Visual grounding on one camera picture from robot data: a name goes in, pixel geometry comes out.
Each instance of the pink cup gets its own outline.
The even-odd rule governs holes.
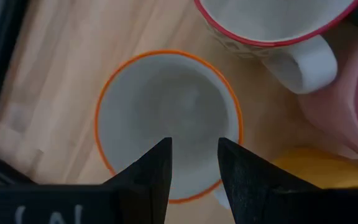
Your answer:
[[[311,123],[358,152],[358,42],[346,56],[334,83],[298,99]]]

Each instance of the wooden countertop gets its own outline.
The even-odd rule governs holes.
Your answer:
[[[241,103],[245,147],[271,159],[294,146],[342,147],[313,128],[296,96],[257,60],[226,52],[193,0],[34,0],[0,99],[0,158],[40,183],[100,183],[96,100],[131,56],[180,49],[220,69]],[[169,205],[167,223],[233,223],[212,195]]]

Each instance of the red-rimmed mug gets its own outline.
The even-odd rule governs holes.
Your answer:
[[[261,58],[294,93],[331,83],[337,64],[319,35],[348,15],[358,0],[195,0],[209,30],[229,51]]]

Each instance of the pink mug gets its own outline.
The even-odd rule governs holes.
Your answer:
[[[294,93],[330,84],[337,63],[319,35],[358,0],[194,0],[212,35],[242,58],[259,58]]]
[[[358,152],[358,42],[341,56],[338,79],[298,99],[309,121]]]

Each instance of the mug handle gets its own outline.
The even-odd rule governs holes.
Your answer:
[[[297,94],[316,91],[330,84],[337,74],[335,55],[320,35],[280,49],[262,63]]]
[[[214,190],[214,196],[225,209],[230,210],[229,199],[227,199],[223,184],[221,184],[218,189]]]

